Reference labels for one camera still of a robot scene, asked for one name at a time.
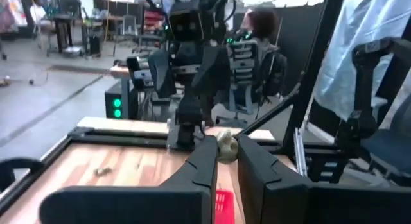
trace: computer tower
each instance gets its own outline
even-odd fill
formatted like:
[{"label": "computer tower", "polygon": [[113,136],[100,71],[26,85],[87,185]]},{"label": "computer tower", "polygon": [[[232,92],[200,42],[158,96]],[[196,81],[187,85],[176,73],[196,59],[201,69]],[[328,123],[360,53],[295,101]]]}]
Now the computer tower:
[{"label": "computer tower", "polygon": [[123,106],[128,106],[128,117],[126,118],[137,119],[139,101],[138,92],[135,89],[131,89],[129,92],[128,105],[124,105],[121,100],[121,82],[106,90],[104,98],[106,118],[123,119]]}]

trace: red object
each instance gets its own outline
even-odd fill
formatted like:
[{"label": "red object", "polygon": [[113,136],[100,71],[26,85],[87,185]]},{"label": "red object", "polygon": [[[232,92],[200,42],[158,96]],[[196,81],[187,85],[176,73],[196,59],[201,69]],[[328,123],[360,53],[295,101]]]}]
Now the red object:
[{"label": "red object", "polygon": [[217,189],[215,224],[234,224],[234,195]]},{"label": "red object", "polygon": [[144,11],[144,25],[146,27],[156,26],[163,21],[164,16],[160,12],[153,12],[149,10]]}]

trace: white wall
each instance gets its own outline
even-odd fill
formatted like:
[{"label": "white wall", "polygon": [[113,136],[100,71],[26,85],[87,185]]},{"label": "white wall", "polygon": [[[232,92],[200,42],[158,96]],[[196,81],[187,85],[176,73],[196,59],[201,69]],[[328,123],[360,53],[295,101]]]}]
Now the white wall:
[{"label": "white wall", "polygon": [[93,8],[92,0],[80,0],[80,1],[82,2],[82,7],[85,8],[85,11],[87,12],[87,14],[91,15],[91,11]]}]

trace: small object on table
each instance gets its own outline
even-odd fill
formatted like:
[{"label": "small object on table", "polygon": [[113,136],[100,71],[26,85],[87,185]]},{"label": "small object on table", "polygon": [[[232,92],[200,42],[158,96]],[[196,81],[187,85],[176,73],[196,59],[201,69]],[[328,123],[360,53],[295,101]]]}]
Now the small object on table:
[{"label": "small object on table", "polygon": [[108,175],[112,171],[113,171],[113,169],[110,168],[110,167],[95,169],[94,170],[94,175],[97,176],[97,177],[102,177],[102,176]]}]

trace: office chair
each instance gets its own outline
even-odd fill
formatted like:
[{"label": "office chair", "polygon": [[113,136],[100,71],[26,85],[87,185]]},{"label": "office chair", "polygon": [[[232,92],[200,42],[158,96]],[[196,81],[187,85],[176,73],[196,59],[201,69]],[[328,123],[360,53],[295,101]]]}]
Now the office chair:
[{"label": "office chair", "polygon": [[50,53],[54,52],[57,50],[56,47],[54,47],[51,43],[51,38],[52,36],[56,35],[55,32],[42,32],[41,28],[40,28],[40,24],[34,24],[34,28],[33,28],[33,38],[37,39],[37,46],[39,49],[43,50],[44,46],[43,46],[43,41],[41,39],[41,37],[45,35],[47,36],[47,49],[46,49],[46,56],[48,57],[50,55]]},{"label": "office chair", "polygon": [[411,186],[411,94],[397,109],[390,128],[378,130],[361,145],[371,158],[369,171],[382,169],[385,179]]},{"label": "office chair", "polygon": [[[127,41],[127,37],[137,37],[138,35],[138,30],[137,30],[137,23],[136,23],[136,17],[134,15],[124,15],[123,17],[123,23],[121,25],[121,32],[120,34],[123,36],[124,41]],[[116,53],[116,44],[118,43],[118,40],[114,43],[114,50],[113,50],[113,55]]]},{"label": "office chair", "polygon": [[222,126],[245,127],[247,122],[238,119],[238,114],[252,115],[256,107],[261,106],[263,98],[262,71],[271,69],[274,63],[274,52],[267,53],[261,64],[258,62],[258,43],[255,40],[246,40],[230,45],[231,84],[228,92],[228,103],[223,106],[235,112],[233,118],[216,117],[216,124]]}]

